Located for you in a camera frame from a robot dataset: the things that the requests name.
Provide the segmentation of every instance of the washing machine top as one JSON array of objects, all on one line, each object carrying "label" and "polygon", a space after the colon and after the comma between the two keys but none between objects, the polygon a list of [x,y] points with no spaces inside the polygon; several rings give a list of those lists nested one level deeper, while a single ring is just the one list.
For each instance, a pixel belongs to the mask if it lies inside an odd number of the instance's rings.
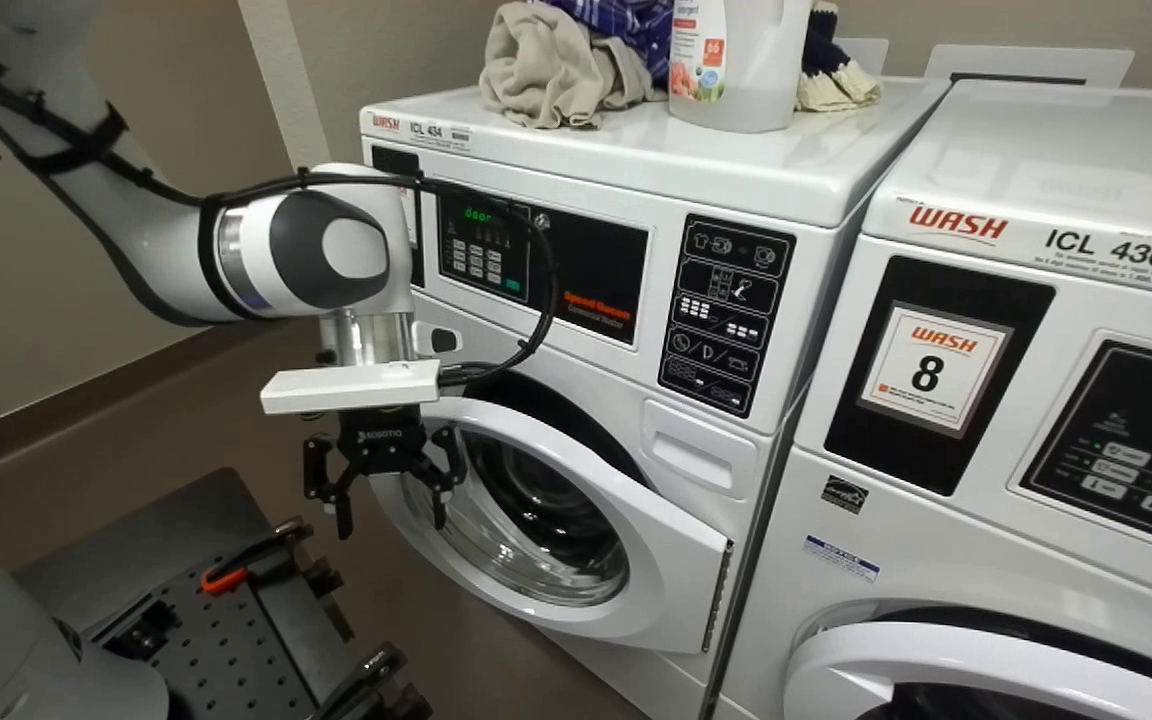
[{"label": "washing machine top", "polygon": [[865,227],[1152,287],[1152,91],[958,82]]},{"label": "washing machine top", "polygon": [[478,87],[387,98],[362,112],[364,139],[619,185],[802,223],[844,223],[888,157],[943,97],[941,80],[886,80],[860,112],[802,112],[784,131],[711,131],[660,98],[610,112],[596,131],[541,131],[483,106]]}]

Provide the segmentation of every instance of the front-loading washing machine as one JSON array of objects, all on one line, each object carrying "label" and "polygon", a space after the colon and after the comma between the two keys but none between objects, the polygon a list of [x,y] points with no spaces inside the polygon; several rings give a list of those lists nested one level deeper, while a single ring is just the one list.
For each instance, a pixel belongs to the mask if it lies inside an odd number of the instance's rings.
[{"label": "front-loading washing machine", "polygon": [[1152,720],[1152,91],[962,82],[831,315],[726,720]]},{"label": "front-loading washing machine", "polygon": [[[445,365],[470,369],[421,408],[458,482],[376,478],[387,518],[647,716],[701,716],[860,207],[941,91],[891,80],[765,135],[660,102],[536,131],[473,87],[364,106],[364,161],[430,186],[415,315],[458,327]],[[536,356],[479,369],[536,322]]]}]

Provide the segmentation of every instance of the washing machine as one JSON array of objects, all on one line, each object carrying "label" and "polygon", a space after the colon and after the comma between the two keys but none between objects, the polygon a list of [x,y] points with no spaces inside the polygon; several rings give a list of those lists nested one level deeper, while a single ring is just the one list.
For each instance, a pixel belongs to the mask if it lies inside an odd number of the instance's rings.
[{"label": "washing machine", "polygon": [[860,207],[941,91],[765,135],[664,102],[536,131],[473,87],[364,106],[364,161],[430,186],[415,315],[473,369],[421,408],[458,489],[372,482],[406,541],[647,716],[701,716]]},{"label": "washing machine", "polygon": [[1152,720],[1152,91],[962,82],[858,245],[726,720]]}]

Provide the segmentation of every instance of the bottle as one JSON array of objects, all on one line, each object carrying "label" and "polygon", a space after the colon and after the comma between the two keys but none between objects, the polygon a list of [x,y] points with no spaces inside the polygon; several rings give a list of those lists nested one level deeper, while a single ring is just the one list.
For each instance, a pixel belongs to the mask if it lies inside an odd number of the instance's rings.
[{"label": "bottle", "polygon": [[677,0],[670,112],[729,131],[784,126],[809,16],[811,0]]}]

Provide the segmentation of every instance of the washing machine door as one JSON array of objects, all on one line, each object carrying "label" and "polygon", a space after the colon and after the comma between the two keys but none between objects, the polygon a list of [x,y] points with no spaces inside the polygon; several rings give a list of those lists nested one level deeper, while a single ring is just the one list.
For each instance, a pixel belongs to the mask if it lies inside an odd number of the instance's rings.
[{"label": "washing machine door", "polygon": [[425,402],[431,460],[460,478],[438,529],[425,482],[379,474],[385,515],[510,615],[623,646],[701,653],[729,537],[655,496],[579,408],[519,387]]},{"label": "washing machine door", "polygon": [[844,622],[794,654],[784,716],[1152,720],[1152,673],[988,629]]}]

